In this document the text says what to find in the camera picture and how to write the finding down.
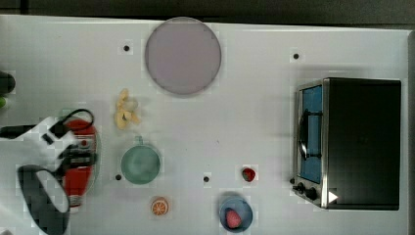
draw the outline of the teal bowl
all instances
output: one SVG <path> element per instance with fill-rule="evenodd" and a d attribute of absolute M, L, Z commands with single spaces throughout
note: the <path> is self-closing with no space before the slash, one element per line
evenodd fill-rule
<path fill-rule="evenodd" d="M 237 228 L 230 228 L 226 222 L 226 213 L 228 210 L 234 210 L 242 219 L 242 223 Z M 240 233 L 247 230 L 253 223 L 254 212 L 250 205 L 241 197 L 231 197 L 219 209 L 219 220 L 222 226 L 232 233 Z"/>
<path fill-rule="evenodd" d="M 160 171 L 159 154 L 151 147 L 138 145 L 129 149 L 121 160 L 125 179 L 133 184 L 148 184 Z"/>

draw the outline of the black cable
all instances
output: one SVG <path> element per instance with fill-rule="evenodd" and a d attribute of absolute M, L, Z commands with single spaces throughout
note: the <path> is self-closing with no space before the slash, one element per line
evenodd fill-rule
<path fill-rule="evenodd" d="M 64 123 L 69 118 L 73 117 L 73 115 L 78 114 L 78 113 L 82 113 L 82 112 L 85 112 L 89 116 L 91 116 L 91 121 L 88 124 L 86 124 L 85 126 L 82 126 L 80 128 L 71 128 L 70 130 L 71 131 L 78 131 L 78 130 L 83 130 L 83 129 L 89 128 L 90 126 L 92 126 L 92 124 L 94 124 L 95 118 L 94 118 L 94 115 L 89 110 L 85 110 L 85 109 L 78 109 L 78 110 L 75 110 L 75 111 L 71 112 L 70 114 L 68 114 L 67 116 L 65 116 L 64 119 L 61 120 L 61 123 Z"/>

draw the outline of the oven window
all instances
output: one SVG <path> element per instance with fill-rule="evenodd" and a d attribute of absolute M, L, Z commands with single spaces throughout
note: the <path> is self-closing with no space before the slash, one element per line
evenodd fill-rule
<path fill-rule="evenodd" d="M 323 112 L 322 86 L 315 86 L 302 90 L 301 112 L 307 112 L 307 121 L 304 134 L 306 144 L 304 154 L 300 155 L 300 177 L 314 183 L 321 180 L 321 121 Z"/>

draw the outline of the toaster oven door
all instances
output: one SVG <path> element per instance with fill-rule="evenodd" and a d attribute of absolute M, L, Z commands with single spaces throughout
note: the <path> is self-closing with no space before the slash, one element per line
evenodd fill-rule
<path fill-rule="evenodd" d="M 298 176 L 313 183 L 321 181 L 322 85 L 299 92 Z"/>

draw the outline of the oven handle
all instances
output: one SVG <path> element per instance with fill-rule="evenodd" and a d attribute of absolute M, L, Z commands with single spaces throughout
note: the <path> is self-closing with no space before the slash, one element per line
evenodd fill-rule
<path fill-rule="evenodd" d="M 317 112 L 312 113 L 309 110 L 305 110 L 300 119 L 299 124 L 299 150 L 302 158 L 307 160 L 309 157 L 321 157 L 321 156 L 314 156 L 307 153 L 307 145 L 308 145 L 308 117 L 310 116 L 323 116 L 323 113 Z"/>

